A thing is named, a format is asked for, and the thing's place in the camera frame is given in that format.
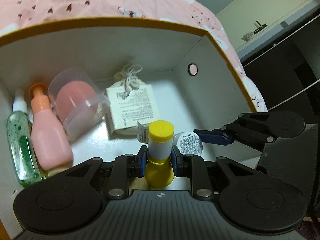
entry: green gel bottle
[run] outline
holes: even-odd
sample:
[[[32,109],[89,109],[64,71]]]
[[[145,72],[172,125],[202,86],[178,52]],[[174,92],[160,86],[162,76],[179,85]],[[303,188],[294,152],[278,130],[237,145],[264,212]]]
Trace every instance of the green gel bottle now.
[[[33,152],[31,123],[23,90],[16,90],[12,109],[13,112],[7,120],[8,143],[17,179],[23,187],[27,187],[45,179],[46,176],[41,173]]]

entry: yellow bottle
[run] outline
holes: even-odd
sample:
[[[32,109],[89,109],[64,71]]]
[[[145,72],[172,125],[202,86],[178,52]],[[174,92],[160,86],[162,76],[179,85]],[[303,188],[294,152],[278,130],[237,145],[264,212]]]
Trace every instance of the yellow bottle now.
[[[174,127],[167,121],[155,121],[148,127],[148,163],[145,179],[151,189],[161,189],[170,185],[172,170],[171,148]]]

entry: orange pump cap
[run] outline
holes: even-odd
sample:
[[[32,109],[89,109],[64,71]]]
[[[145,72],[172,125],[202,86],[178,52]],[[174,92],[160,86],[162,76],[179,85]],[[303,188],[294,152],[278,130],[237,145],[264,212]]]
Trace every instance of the orange pump cap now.
[[[34,114],[44,109],[51,109],[49,98],[44,94],[45,89],[46,86],[42,83],[35,83],[29,89]]]

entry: paper tag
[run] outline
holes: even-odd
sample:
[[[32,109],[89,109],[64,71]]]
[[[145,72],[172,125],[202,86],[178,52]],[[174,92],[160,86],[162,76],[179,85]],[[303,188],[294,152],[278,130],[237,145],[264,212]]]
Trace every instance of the paper tag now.
[[[149,124],[142,125],[137,121],[137,126],[138,126],[138,134],[137,134],[137,139],[141,143],[148,143],[149,142],[149,136],[148,136],[148,127]]]
[[[151,123],[159,119],[159,110],[151,85],[141,85],[122,98],[124,87],[107,88],[110,111],[115,130]]]

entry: white spray cap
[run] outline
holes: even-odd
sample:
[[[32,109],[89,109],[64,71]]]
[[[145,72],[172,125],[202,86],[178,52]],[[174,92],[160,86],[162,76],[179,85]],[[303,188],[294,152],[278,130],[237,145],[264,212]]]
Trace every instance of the white spray cap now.
[[[16,96],[14,98],[12,111],[13,112],[21,111],[21,112],[28,114],[27,103],[24,101],[23,90],[20,88],[16,90]]]

